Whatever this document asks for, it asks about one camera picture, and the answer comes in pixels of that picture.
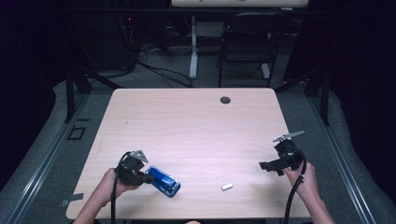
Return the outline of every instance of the white small object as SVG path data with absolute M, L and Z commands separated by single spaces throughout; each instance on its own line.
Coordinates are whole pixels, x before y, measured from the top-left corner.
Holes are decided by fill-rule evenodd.
M 232 187 L 233 187 L 233 184 L 227 184 L 227 185 L 222 186 L 221 188 L 222 188 L 222 190 L 226 190 L 226 189 L 231 189 Z

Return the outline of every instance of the hand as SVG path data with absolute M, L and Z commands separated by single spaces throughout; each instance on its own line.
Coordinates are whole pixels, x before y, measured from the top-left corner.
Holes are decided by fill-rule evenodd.
M 285 175 L 289 178 L 291 185 L 297 181 L 297 178 L 300 176 L 301 171 L 303 170 L 303 163 L 300 164 L 300 167 L 293 171 L 290 168 L 283 169 Z M 315 173 L 315 167 L 310 163 L 306 163 L 306 170 L 304 174 L 304 182 L 301 182 L 299 187 L 297 188 L 297 193 L 303 197 L 310 197 L 313 194 L 318 194 L 318 184 Z
M 91 224 L 94 222 L 95 217 L 99 213 L 100 209 L 111 201 L 111 193 L 113 192 L 115 178 L 116 173 L 114 172 L 114 169 L 108 169 L 96 189 L 93 191 L 91 197 L 84 204 L 84 207 L 78 214 L 76 220 L 74 220 L 74 224 Z M 139 188 L 139 186 L 125 186 L 119 180 L 117 181 L 117 198 L 127 190 Z
M 116 178 L 116 173 L 114 172 L 114 168 L 108 169 L 92 194 L 94 195 L 94 197 L 98 197 L 102 199 L 100 202 L 102 206 L 106 206 L 106 204 L 111 201 L 111 193 L 113 192 L 113 185 L 115 178 Z M 139 188 L 139 186 L 126 186 L 122 184 L 119 180 L 117 181 L 118 181 L 116 188 L 117 198 L 120 197 L 120 195 L 127 190 L 134 190 Z
M 301 171 L 303 170 L 303 164 L 300 164 L 300 167 L 293 171 L 290 168 L 283 169 L 283 172 L 289 178 L 291 185 L 297 181 L 297 178 L 300 176 Z M 308 209 L 309 214 L 312 217 L 312 221 L 314 223 L 320 224 L 333 224 L 332 216 L 326 208 L 326 205 L 321 200 L 318 193 L 318 183 L 315 173 L 315 167 L 307 162 L 306 170 L 304 174 L 304 182 L 301 182 L 299 187 L 297 188 L 297 193 L 303 199 L 306 208 Z

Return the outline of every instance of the desk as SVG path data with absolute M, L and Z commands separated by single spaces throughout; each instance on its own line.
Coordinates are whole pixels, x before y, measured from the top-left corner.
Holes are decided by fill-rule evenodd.
M 308 0 L 172 0 L 172 7 L 306 7 Z M 190 78 L 197 77 L 198 53 L 196 20 L 191 19 Z M 269 76 L 268 66 L 262 66 L 264 77 Z
M 223 104 L 220 98 L 231 99 Z M 75 218 L 109 167 L 126 151 L 143 150 L 150 165 L 181 183 L 174 198 L 151 185 L 117 199 L 117 218 L 283 217 L 289 180 L 263 171 L 278 159 L 272 141 L 288 133 L 271 89 L 116 90 L 93 142 L 67 216 Z M 223 191 L 221 186 L 232 183 Z M 309 217 L 296 195 L 291 217 Z M 98 218 L 110 217 L 110 204 Z

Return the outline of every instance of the gray carpet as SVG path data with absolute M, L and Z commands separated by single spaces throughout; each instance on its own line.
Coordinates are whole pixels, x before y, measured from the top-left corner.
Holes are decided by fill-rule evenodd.
M 196 88 L 217 87 L 218 70 L 217 46 L 204 42 L 199 48 L 198 78 L 193 81 Z M 281 84 L 284 68 L 292 46 L 292 40 L 284 42 L 276 65 L 272 87 Z M 184 48 L 175 48 L 178 52 Z M 153 50 L 148 55 L 141 55 L 141 62 L 156 67 L 178 71 L 187 75 L 190 70 L 190 53 L 178 54 L 172 50 L 163 53 Z M 179 75 L 174 77 L 186 81 Z M 163 79 L 138 65 L 126 76 L 111 78 L 112 81 L 124 88 L 184 88 L 182 85 Z M 90 79 L 93 92 L 81 95 L 76 91 L 78 105 L 80 105 L 74 119 L 64 124 L 66 116 L 65 84 L 61 83 L 54 90 L 57 93 L 57 103 L 52 114 L 23 160 L 20 168 L 9 180 L 0 195 L 0 223 L 10 221 L 21 223 L 68 223 L 65 217 L 65 206 L 60 206 L 63 199 L 73 194 L 80 172 L 89 154 L 91 145 L 101 119 L 106 111 L 111 96 L 111 89 L 102 83 Z M 317 168 L 318 186 L 321 196 L 327 204 L 336 223 L 392 223 L 396 220 L 396 208 L 389 198 L 376 186 L 370 174 L 356 156 L 349 141 L 347 125 L 335 95 L 331 94 L 329 119 L 330 128 L 323 128 L 318 119 L 317 99 L 305 98 L 301 92 L 304 83 L 291 91 L 277 95 L 290 132 L 304 130 L 305 133 L 293 140 L 301 148 L 305 156 Z M 80 140 L 68 140 L 73 128 L 84 129 Z M 367 202 L 367 207 L 373 215 L 369 221 L 361 217 L 359 206 L 351 197 L 347 181 L 333 154 L 333 146 L 328 134 L 331 132 L 336 139 L 337 146 L 342 150 L 350 172 L 355 177 L 359 190 Z M 47 169 L 43 169 L 43 161 L 50 161 Z M 40 175 L 42 182 L 30 182 L 32 176 Z M 303 223 L 309 219 L 292 218 L 290 223 Z M 266 223 L 278 223 L 278 219 L 265 220 Z M 203 220 L 203 223 L 263 223 L 263 220 Z

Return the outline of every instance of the dark background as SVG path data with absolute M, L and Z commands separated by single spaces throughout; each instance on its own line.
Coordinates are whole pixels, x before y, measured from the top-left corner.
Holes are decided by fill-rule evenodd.
M 89 56 L 62 20 L 46 13 L 50 6 L 38 0 L 0 4 L 0 188 L 48 119 L 55 102 L 52 88 L 65 79 L 70 63 L 90 66 Z M 346 10 L 349 16 L 341 21 L 305 20 L 285 78 L 319 66 L 328 69 L 353 146 L 377 185 L 395 203 L 396 4 L 317 0 L 310 10 Z

